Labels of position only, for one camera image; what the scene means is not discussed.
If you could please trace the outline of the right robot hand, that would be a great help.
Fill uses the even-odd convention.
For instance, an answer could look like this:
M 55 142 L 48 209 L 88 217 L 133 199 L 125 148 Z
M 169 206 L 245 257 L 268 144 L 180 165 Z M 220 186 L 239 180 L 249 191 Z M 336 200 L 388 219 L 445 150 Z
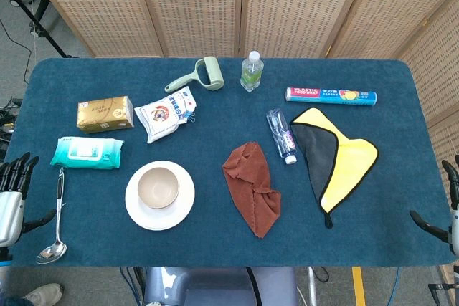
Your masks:
M 416 211 L 410 210 L 411 219 L 428 234 L 449 245 L 450 251 L 458 257 L 458 170 L 448 161 L 441 161 L 450 183 L 451 225 L 443 230 L 426 222 Z

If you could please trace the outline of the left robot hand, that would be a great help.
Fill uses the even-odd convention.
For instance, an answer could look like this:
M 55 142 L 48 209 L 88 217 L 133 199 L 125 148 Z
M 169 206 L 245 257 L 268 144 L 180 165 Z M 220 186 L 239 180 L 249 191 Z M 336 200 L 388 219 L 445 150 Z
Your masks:
M 25 222 L 25 202 L 34 167 L 39 157 L 30 152 L 1 164 L 1 252 L 17 243 L 20 236 L 49 223 L 57 211 L 52 209 L 38 220 Z

